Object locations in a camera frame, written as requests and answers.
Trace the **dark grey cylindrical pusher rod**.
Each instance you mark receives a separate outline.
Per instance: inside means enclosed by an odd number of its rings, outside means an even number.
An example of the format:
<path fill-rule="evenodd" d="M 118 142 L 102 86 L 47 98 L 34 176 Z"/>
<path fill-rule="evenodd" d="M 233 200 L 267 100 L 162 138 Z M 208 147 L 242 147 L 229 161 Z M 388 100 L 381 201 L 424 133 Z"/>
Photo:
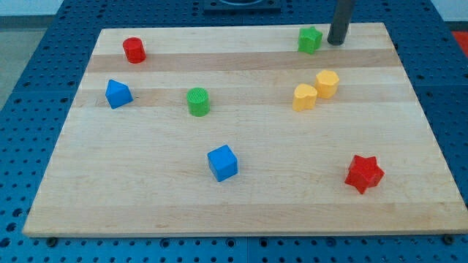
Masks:
<path fill-rule="evenodd" d="M 336 2 L 327 38 L 330 45 L 340 46 L 344 43 L 354 9 L 355 0 L 338 0 Z"/>

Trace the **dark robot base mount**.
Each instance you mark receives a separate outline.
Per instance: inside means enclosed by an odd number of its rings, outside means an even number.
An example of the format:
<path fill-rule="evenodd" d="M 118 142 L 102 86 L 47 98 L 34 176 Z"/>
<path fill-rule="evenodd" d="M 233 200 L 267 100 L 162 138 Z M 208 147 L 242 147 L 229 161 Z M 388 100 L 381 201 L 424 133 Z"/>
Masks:
<path fill-rule="evenodd" d="M 279 12 L 282 0 L 202 0 L 204 13 L 220 12 Z"/>

